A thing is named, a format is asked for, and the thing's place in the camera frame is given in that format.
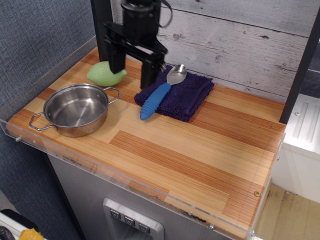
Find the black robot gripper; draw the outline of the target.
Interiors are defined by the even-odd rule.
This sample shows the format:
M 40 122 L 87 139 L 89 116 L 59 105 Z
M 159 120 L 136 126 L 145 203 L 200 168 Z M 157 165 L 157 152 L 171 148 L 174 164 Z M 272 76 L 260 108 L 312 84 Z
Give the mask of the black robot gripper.
M 161 5 L 165 0 L 122 0 L 122 24 L 107 21 L 106 45 L 109 68 L 113 74 L 125 68 L 126 55 L 142 62 L 140 88 L 154 84 L 163 71 L 168 50 L 158 41 Z

